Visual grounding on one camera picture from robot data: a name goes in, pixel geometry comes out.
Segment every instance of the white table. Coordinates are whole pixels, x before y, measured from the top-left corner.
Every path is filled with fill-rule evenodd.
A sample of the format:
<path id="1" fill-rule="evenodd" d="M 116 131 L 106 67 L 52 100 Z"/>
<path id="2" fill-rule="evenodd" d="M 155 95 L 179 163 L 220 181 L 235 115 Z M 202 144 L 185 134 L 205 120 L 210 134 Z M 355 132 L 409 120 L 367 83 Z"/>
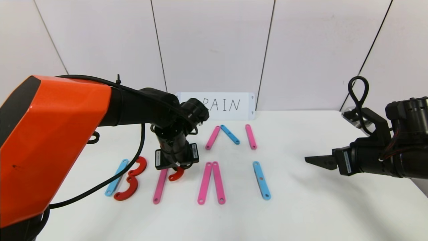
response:
<path id="1" fill-rule="evenodd" d="M 250 123 L 258 148 L 248 144 Z M 216 125 L 225 124 L 240 140 L 220 131 L 210 151 L 204 146 Z M 139 144 L 138 125 L 101 127 L 100 141 L 85 147 L 53 203 L 74 197 L 111 177 Z M 363 133 L 337 111 L 259 111 L 254 121 L 208 121 L 190 143 L 200 163 L 176 182 L 167 181 L 160 204 L 152 203 L 159 177 L 154 167 L 159 144 L 149 126 L 142 156 L 147 169 L 125 201 L 105 189 L 69 206 L 51 210 L 38 241 L 113 240 L 428 240 L 428 199 L 409 179 L 373 174 L 341 176 L 305 162 L 328 155 Z M 259 161 L 272 199 L 262 199 L 252 166 Z M 218 161 L 226 203 L 218 204 L 211 177 L 205 205 L 196 202 L 204 163 Z M 121 180 L 119 191 L 128 188 Z"/>

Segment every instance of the pink plastic bar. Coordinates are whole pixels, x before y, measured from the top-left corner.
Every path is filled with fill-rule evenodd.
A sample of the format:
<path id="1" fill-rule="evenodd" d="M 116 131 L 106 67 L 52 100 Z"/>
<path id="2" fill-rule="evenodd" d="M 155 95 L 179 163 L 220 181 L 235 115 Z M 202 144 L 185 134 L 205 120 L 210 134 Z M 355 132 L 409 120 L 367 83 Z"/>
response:
<path id="1" fill-rule="evenodd" d="M 215 190 L 217 191 L 218 203 L 224 204 L 226 202 L 226 196 L 224 195 L 223 182 L 221 181 L 220 168 L 218 162 L 213 162 L 213 173 Z"/>
<path id="2" fill-rule="evenodd" d="M 248 142 L 250 143 L 251 149 L 257 149 L 256 139 L 254 139 L 253 130 L 249 124 L 245 125 L 245 130 L 247 131 Z"/>
<path id="3" fill-rule="evenodd" d="M 158 184 L 155 190 L 155 196 L 153 197 L 154 204 L 158 204 L 161 202 L 163 187 L 165 186 L 165 180 L 167 175 L 168 175 L 168 169 L 162 169 L 160 171 Z"/>
<path id="4" fill-rule="evenodd" d="M 216 126 L 214 128 L 213 133 L 211 134 L 211 137 L 209 138 L 207 145 L 205 146 L 205 149 L 211 150 L 211 147 L 214 145 L 214 141 L 217 138 L 218 132 L 220 131 L 220 126 Z"/>
<path id="5" fill-rule="evenodd" d="M 198 196 L 199 205 L 204 205 L 205 200 L 207 198 L 208 184 L 210 183 L 210 177 L 211 177 L 211 169 L 212 169 L 212 163 L 207 162 L 205 164 L 204 175 L 202 176 L 201 189 L 199 190 L 199 196 Z"/>

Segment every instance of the white sign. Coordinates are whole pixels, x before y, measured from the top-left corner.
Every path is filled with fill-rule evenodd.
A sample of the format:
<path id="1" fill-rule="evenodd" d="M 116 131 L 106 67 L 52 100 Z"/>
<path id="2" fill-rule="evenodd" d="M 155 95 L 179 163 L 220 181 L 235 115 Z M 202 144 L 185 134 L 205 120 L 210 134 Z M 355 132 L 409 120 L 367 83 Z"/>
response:
<path id="1" fill-rule="evenodd" d="M 256 98 L 253 93 L 178 92 L 180 103 L 196 98 L 210 111 L 209 120 L 254 120 Z"/>

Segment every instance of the black wire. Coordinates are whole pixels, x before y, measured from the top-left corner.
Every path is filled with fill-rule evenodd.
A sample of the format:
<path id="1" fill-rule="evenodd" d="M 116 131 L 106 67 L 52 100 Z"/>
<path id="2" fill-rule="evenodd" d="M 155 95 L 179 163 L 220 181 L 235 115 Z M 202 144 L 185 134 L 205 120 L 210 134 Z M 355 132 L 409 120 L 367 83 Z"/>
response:
<path id="1" fill-rule="evenodd" d="M 410 151 L 410 150 L 418 150 L 418 151 L 428 152 L 428 146 L 420 146 L 420 147 L 417 147 L 417 146 L 414 147 L 413 146 L 413 147 L 407 147 L 407 148 L 397 149 L 397 150 L 392 151 L 391 153 L 386 154 L 386 157 L 384 159 L 388 159 L 388 158 L 390 158 L 390 157 L 392 157 L 394 155 L 397 155 L 399 153 L 404 153 L 404 152 L 407 152 L 407 151 Z"/>
<path id="2" fill-rule="evenodd" d="M 42 229 L 45 227 L 46 223 L 48 222 L 50 213 L 51 213 L 50 209 L 49 207 L 47 207 L 46 210 L 43 212 L 42 220 L 40 220 L 40 222 L 37 224 L 34 230 L 31 231 L 30 235 L 27 238 L 27 241 L 33 241 L 37 237 L 37 235 L 39 235 L 39 233 L 42 231 Z"/>
<path id="3" fill-rule="evenodd" d="M 123 110 L 123 91 L 122 91 L 121 83 L 122 81 L 120 81 L 120 75 L 118 74 L 116 84 L 117 84 L 117 89 L 119 90 L 119 93 L 120 93 L 120 109 Z M 122 114 L 123 112 L 121 111 L 119 114 L 119 118 L 117 118 L 116 124 L 113 125 L 114 127 L 119 125 L 120 121 L 122 120 Z"/>
<path id="4" fill-rule="evenodd" d="M 357 99 L 357 97 L 355 96 L 354 91 L 352 90 L 352 84 L 353 84 L 356 80 L 358 80 L 358 79 L 359 79 L 359 80 L 361 80 L 361 81 L 363 81 L 363 83 L 364 83 L 364 92 L 363 92 L 363 96 L 361 97 L 361 99 L 360 99 L 360 100 L 358 100 L 358 99 Z M 362 114 L 362 112 L 361 112 L 361 108 L 363 107 L 364 101 L 366 100 L 366 98 L 367 98 L 367 94 L 369 93 L 369 82 L 367 81 L 367 79 L 366 79 L 366 78 L 364 78 L 364 77 L 362 77 L 362 76 L 355 76 L 355 77 L 353 77 L 353 78 L 349 81 L 349 83 L 348 83 L 348 92 L 349 92 L 349 95 L 351 96 L 352 100 L 353 100 L 353 101 L 354 101 L 354 103 L 355 103 L 355 109 L 357 110 L 358 119 L 360 120 L 360 125 L 361 125 L 361 127 L 363 128 L 363 130 L 364 130 L 367 134 L 371 135 L 371 134 L 372 134 L 372 132 L 371 132 L 371 131 L 369 131 L 369 130 L 367 129 L 366 125 L 364 124 L 363 114 Z"/>
<path id="5" fill-rule="evenodd" d="M 94 81 L 94 82 L 106 84 L 108 86 L 112 86 L 112 87 L 115 87 L 115 88 L 118 88 L 118 89 L 121 88 L 122 90 L 125 90 L 125 91 L 128 91 L 128 92 L 131 92 L 131 93 L 143 96 L 143 97 L 145 97 L 145 98 L 147 98 L 147 99 L 149 99 L 151 101 L 154 101 L 154 102 L 156 102 L 156 103 L 158 103 L 160 105 L 163 105 L 166 108 L 169 108 L 169 109 L 173 110 L 175 113 L 177 113 L 178 115 L 180 115 L 183 119 L 185 119 L 193 127 L 193 129 L 195 129 L 195 132 L 194 133 L 189 133 L 189 135 L 197 135 L 198 134 L 198 127 L 196 126 L 195 123 L 192 122 L 192 120 L 185 113 L 183 113 L 182 111 L 180 111 L 176 107 L 174 107 L 174 106 L 172 106 L 172 105 L 170 105 L 170 104 L 168 104 L 166 102 L 159 101 L 158 99 L 156 99 L 156 98 L 154 98 L 154 97 L 152 97 L 150 95 L 147 95 L 147 94 L 145 94 L 145 93 L 143 93 L 141 91 L 135 90 L 133 88 L 126 87 L 124 85 L 121 85 L 121 84 L 118 84 L 118 83 L 115 83 L 115 82 L 111 82 L 111 81 L 108 81 L 108 80 L 105 80 L 105 79 L 102 79 L 102 78 L 98 78 L 98 77 L 94 77 L 94 76 L 89 76 L 89 75 L 59 75 L 57 77 L 90 80 L 90 81 Z"/>
<path id="6" fill-rule="evenodd" d="M 177 160 L 177 157 L 175 156 L 175 152 L 174 152 L 174 148 L 172 147 L 172 145 L 170 145 L 170 144 L 168 144 L 170 147 L 171 147 L 171 156 L 172 156 L 172 160 L 175 162 L 175 164 L 177 165 L 177 163 L 179 163 L 178 162 L 178 160 Z M 190 149 L 190 145 L 189 145 L 189 142 L 188 141 L 186 141 L 186 145 L 184 146 L 184 148 L 186 147 L 186 146 L 188 146 L 188 148 Z M 181 165 L 181 163 L 179 163 L 180 164 L 180 166 L 178 166 L 178 167 L 181 167 L 181 168 L 183 168 L 184 170 L 186 170 L 186 169 L 189 169 L 190 167 L 192 167 L 192 165 L 193 165 L 193 160 L 190 162 L 190 164 L 189 165 L 185 165 L 185 166 L 183 166 L 183 165 Z"/>
<path id="7" fill-rule="evenodd" d="M 397 129 L 394 131 L 394 135 L 392 136 L 391 142 L 389 142 L 389 144 L 386 146 L 386 148 L 383 150 L 382 154 L 380 155 L 379 159 L 380 160 L 384 160 L 386 159 L 387 155 L 389 155 L 389 152 L 391 149 L 393 149 L 393 147 L 395 146 L 395 143 L 398 140 L 398 137 L 400 135 L 401 132 L 401 125 L 400 122 L 397 122 Z"/>
<path id="8" fill-rule="evenodd" d="M 186 142 L 186 144 L 187 144 L 187 148 L 188 148 L 188 150 L 187 151 L 192 151 L 191 150 L 191 147 L 190 147 L 190 145 L 189 145 L 189 143 L 188 142 Z M 180 165 L 180 167 L 181 168 L 183 168 L 184 170 L 186 170 L 186 169 L 189 169 L 190 167 L 192 167 L 193 166 L 193 162 L 194 162 L 194 160 L 192 159 L 192 161 L 190 162 L 190 164 L 189 165 L 185 165 L 185 166 L 181 166 Z"/>
<path id="9" fill-rule="evenodd" d="M 92 189 L 63 202 L 58 202 L 58 203 L 54 203 L 54 204 L 50 204 L 49 208 L 50 209 L 54 209 L 54 208 L 60 208 L 60 207 L 64 207 L 66 205 L 69 205 L 73 202 L 77 202 L 80 199 L 89 196 L 90 194 L 100 190 L 102 187 L 108 185 L 110 182 L 118 179 L 119 177 L 121 177 L 123 174 L 125 174 L 130 168 L 131 166 L 135 163 L 135 161 L 138 159 L 138 157 L 140 156 L 141 150 L 143 149 L 143 145 L 144 145 L 144 139 L 145 139 L 145 126 L 144 124 L 141 124 L 141 140 L 140 140 L 140 146 L 138 147 L 137 153 L 135 154 L 134 158 L 132 159 L 132 161 L 125 167 L 125 169 L 123 169 L 122 171 L 120 171 L 118 174 L 114 175 L 113 177 L 107 179 L 106 181 L 100 183 L 99 185 L 93 187 Z"/>
<path id="10" fill-rule="evenodd" d="M 170 105 L 170 104 L 168 104 L 166 102 L 159 101 L 159 100 L 157 100 L 156 98 L 154 98 L 152 96 L 146 95 L 146 94 L 144 94 L 141 91 L 138 91 L 138 90 L 135 90 L 135 89 L 132 89 L 132 88 L 129 88 L 129 87 L 121 85 L 121 82 L 119 80 L 119 76 L 118 76 L 118 81 L 116 83 L 108 81 L 108 80 L 105 80 L 105 79 L 102 79 L 102 78 L 97 78 L 97 77 L 88 76 L 88 75 L 59 75 L 57 77 L 94 81 L 94 82 L 97 82 L 97 83 L 102 83 L 102 84 L 106 84 L 106 85 L 118 88 L 120 91 L 125 90 L 125 91 L 128 91 L 128 92 L 131 92 L 131 93 L 143 96 L 143 97 L 145 97 L 147 99 L 150 99 L 150 100 L 152 100 L 152 101 L 154 101 L 156 103 L 159 103 L 160 105 L 163 105 L 164 107 L 167 107 L 167 108 L 173 110 L 175 113 L 177 113 L 178 115 L 180 115 L 181 117 L 183 117 L 187 122 L 189 122 L 192 125 L 192 127 L 194 128 L 194 130 L 195 130 L 194 133 L 189 133 L 189 135 L 196 135 L 196 134 L 198 134 L 198 128 L 197 128 L 196 124 L 194 124 L 192 122 L 192 120 L 190 120 L 190 118 L 188 116 L 186 116 L 183 112 L 181 112 L 179 109 L 175 108 L 174 106 L 172 106 L 172 105 Z M 141 153 L 141 151 L 143 149 L 143 145 L 144 145 L 144 139 L 145 139 L 145 125 L 141 124 L 141 141 L 140 141 L 140 146 L 138 147 L 138 151 L 135 154 L 134 158 L 131 160 L 131 162 L 121 172 L 119 172 L 118 174 L 114 175 L 113 177 L 107 179 L 106 181 L 100 183 L 99 185 L 93 187 L 92 189 L 90 189 L 90 190 L 88 190 L 88 191 L 86 191 L 86 192 L 84 192 L 84 193 L 82 193 L 82 194 L 80 194 L 80 195 L 78 195 L 78 196 L 76 196 L 76 197 L 74 197 L 72 199 L 69 199 L 69 200 L 66 200 L 66 201 L 63 201 L 63 202 L 58 202 L 58 203 L 50 204 L 49 208 L 50 209 L 60 208 L 60 207 L 64 207 L 66 205 L 69 205 L 69 204 L 71 204 L 73 202 L 77 202 L 77 201 L 81 200 L 82 198 L 85 198 L 85 197 L 89 196 L 90 194 L 98 191 L 102 187 L 108 185 L 110 182 L 114 181 L 115 179 L 121 177 L 123 174 L 125 174 L 131 168 L 131 166 L 136 162 L 136 160 L 140 156 L 140 153 Z"/>

